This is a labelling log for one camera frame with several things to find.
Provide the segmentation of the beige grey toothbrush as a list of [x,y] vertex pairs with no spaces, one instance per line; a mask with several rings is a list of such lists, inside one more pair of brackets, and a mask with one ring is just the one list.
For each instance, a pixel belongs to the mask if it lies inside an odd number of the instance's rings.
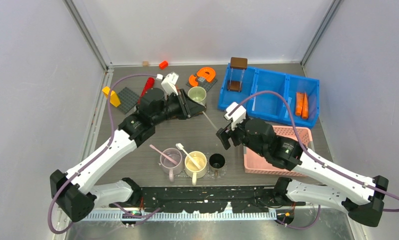
[[208,117],[208,115],[206,114],[206,112],[203,111],[202,114],[206,117],[206,119],[207,119],[208,122],[211,124],[211,126],[212,126],[216,131],[218,131],[217,126],[216,126],[216,125],[213,123],[213,121]]

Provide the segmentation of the light green mug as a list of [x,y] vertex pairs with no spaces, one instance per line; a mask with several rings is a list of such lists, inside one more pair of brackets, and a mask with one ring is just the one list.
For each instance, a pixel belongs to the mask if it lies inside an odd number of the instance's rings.
[[188,91],[188,97],[203,106],[207,104],[207,91],[201,86],[191,87]]

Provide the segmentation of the black mug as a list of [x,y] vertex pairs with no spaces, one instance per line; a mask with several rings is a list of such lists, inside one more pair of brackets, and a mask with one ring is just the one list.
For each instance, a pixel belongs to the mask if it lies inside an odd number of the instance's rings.
[[212,177],[217,179],[226,172],[226,159],[222,154],[214,153],[208,160],[208,166]]

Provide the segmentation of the cream yellow mug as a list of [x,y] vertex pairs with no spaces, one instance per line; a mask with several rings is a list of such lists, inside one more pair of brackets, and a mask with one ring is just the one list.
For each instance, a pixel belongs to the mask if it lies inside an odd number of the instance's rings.
[[200,151],[192,151],[185,157],[184,170],[191,177],[193,186],[197,185],[197,180],[202,178],[208,171],[207,157]]

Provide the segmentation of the lilac translucent mug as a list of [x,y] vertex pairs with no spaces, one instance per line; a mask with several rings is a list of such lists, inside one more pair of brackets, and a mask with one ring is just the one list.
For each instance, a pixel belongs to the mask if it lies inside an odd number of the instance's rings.
[[175,161],[174,163],[165,156],[160,155],[160,166],[164,173],[168,175],[169,181],[173,183],[175,176],[180,174],[185,168],[183,155],[177,148],[167,148],[163,153]]

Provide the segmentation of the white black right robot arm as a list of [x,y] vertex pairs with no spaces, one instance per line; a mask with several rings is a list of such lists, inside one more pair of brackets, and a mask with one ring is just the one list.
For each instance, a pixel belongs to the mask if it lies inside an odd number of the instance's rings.
[[321,183],[312,185],[280,177],[273,189],[273,200],[279,205],[311,202],[346,213],[352,220],[377,227],[380,223],[389,181],[377,175],[367,177],[338,166],[300,142],[277,135],[271,124],[260,118],[250,118],[246,109],[236,102],[224,114],[229,122],[216,136],[227,150],[231,145],[243,145],[273,167],[300,173]]

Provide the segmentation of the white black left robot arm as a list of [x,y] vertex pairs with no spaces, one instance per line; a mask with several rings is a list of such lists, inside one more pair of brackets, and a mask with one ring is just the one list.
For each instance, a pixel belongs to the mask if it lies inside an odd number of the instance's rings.
[[74,223],[83,220],[97,207],[125,203],[135,207],[141,200],[141,189],[126,177],[116,183],[97,185],[97,181],[119,160],[135,151],[156,132],[156,126],[171,119],[186,120],[206,107],[178,89],[179,76],[163,76],[160,88],[150,88],[140,98],[136,110],[118,127],[112,127],[110,138],[85,160],[65,172],[54,171],[50,177],[53,204],[57,204]]

